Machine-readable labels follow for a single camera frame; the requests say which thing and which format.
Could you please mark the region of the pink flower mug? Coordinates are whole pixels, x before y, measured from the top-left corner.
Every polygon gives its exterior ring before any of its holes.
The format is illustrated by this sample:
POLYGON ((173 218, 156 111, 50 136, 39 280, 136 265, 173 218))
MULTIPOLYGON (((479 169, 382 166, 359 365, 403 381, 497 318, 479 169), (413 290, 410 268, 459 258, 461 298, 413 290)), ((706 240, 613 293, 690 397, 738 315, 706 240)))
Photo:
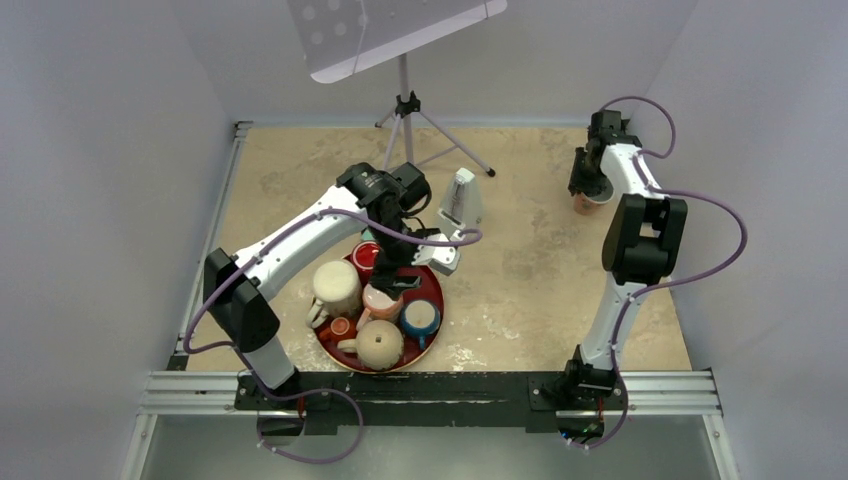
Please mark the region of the pink flower mug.
POLYGON ((611 189, 594 196, 579 192, 573 197, 573 209, 579 215, 593 215, 612 199, 613 194, 611 189))

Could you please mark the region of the blue striped mug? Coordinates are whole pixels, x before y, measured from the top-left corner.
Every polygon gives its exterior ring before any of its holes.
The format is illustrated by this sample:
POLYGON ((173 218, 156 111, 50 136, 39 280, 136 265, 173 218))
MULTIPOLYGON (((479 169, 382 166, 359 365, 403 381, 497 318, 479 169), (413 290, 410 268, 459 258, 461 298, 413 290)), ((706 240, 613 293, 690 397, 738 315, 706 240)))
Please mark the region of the blue striped mug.
POLYGON ((403 332, 418 341, 419 348, 427 348, 427 339, 441 324, 441 314, 437 307, 427 300, 413 300, 408 303, 400 316, 403 332))

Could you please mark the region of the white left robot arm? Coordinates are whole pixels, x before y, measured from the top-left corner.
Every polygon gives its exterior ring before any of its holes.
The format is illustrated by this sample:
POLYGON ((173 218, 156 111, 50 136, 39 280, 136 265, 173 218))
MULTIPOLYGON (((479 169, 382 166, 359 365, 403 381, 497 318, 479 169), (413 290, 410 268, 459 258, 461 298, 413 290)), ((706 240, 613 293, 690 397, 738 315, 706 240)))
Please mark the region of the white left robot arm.
POLYGON ((380 247, 371 281, 391 298, 417 285, 399 271, 411 265, 418 247, 405 219, 427 206, 432 190, 417 167, 393 172, 368 163, 347 168, 323 195, 276 233, 228 254, 210 253, 204 264, 207 311, 261 380, 259 395, 272 408, 297 399, 297 369, 277 337, 280 321, 270 307, 285 284, 331 247, 368 229, 380 247))

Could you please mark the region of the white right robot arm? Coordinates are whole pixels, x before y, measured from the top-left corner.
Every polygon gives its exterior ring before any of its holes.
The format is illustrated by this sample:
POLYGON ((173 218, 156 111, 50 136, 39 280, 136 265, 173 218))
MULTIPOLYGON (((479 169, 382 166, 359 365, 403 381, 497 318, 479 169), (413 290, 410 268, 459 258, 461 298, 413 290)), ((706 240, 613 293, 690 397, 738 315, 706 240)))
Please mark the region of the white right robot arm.
POLYGON ((565 367, 564 399, 584 407, 612 394, 616 367, 641 302, 638 291, 669 276, 679 253, 688 207, 661 194, 646 172, 640 140, 621 112, 592 114, 587 143, 575 151, 568 189, 575 200, 608 197, 618 205, 601 250, 606 285, 584 341, 565 367))

